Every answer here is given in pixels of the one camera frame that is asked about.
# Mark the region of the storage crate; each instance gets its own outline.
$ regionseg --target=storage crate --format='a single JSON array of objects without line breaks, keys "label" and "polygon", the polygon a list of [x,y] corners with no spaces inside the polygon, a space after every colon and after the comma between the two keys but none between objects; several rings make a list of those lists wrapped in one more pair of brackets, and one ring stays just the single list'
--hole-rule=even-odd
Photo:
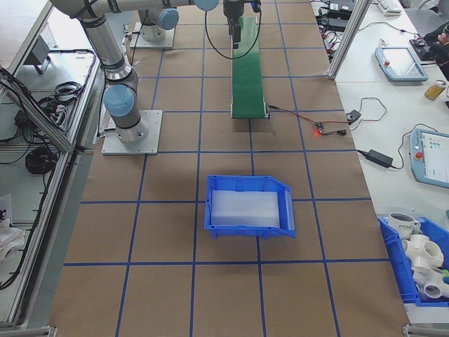
[{"label": "storage crate", "polygon": [[[213,191],[276,192],[279,207],[279,228],[258,227],[241,223],[239,225],[215,226],[211,223]],[[208,176],[204,228],[212,237],[219,235],[259,236],[264,239],[287,235],[296,237],[291,189],[270,176]]]},{"label": "storage crate", "polygon": [[[406,257],[398,232],[388,225],[388,216],[380,216],[378,219],[403,302],[414,303],[419,307],[449,307],[449,298],[433,299],[417,290],[410,260]],[[421,223],[422,234],[439,245],[444,255],[443,266],[449,269],[449,232],[427,218],[416,220]]]}]

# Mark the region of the white foam block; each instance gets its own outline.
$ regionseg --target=white foam block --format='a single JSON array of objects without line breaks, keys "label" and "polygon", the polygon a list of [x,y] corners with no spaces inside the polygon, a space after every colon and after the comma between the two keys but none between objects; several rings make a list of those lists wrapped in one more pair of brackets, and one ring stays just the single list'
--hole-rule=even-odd
[{"label": "white foam block", "polygon": [[276,192],[212,191],[212,226],[258,226],[279,228]]}]

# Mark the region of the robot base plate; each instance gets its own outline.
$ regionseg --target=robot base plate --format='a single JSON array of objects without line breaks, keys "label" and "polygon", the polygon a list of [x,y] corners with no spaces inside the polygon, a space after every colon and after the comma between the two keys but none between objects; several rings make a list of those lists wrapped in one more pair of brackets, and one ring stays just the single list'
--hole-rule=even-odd
[{"label": "robot base plate", "polygon": [[[139,32],[141,28],[141,24],[139,21],[135,23],[134,32]],[[166,36],[163,40],[160,41],[147,41],[142,37],[138,38],[138,34],[133,34],[131,39],[130,48],[131,49],[171,49],[173,48],[173,42],[175,40],[175,28],[171,30],[166,30]]]},{"label": "robot base plate", "polygon": [[[137,142],[124,143],[115,132],[107,133],[102,154],[157,154],[161,134],[162,110],[141,110],[140,114],[149,126],[148,136]],[[115,128],[111,119],[108,128]]]}]

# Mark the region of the keyboard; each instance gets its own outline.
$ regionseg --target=keyboard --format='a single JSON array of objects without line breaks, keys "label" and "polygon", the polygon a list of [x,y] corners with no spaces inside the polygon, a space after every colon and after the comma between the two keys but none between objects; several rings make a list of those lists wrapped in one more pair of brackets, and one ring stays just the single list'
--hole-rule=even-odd
[{"label": "keyboard", "polygon": [[398,16],[402,13],[402,6],[396,0],[379,0],[377,7],[385,16]]}]

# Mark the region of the cup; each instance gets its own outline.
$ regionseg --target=cup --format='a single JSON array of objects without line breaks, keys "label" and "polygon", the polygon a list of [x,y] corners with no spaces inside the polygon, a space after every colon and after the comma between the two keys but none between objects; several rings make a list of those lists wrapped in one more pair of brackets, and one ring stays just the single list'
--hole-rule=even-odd
[{"label": "cup", "polygon": [[412,216],[403,213],[390,213],[388,224],[394,228],[402,239],[409,240],[412,233],[420,231],[421,224]]}]

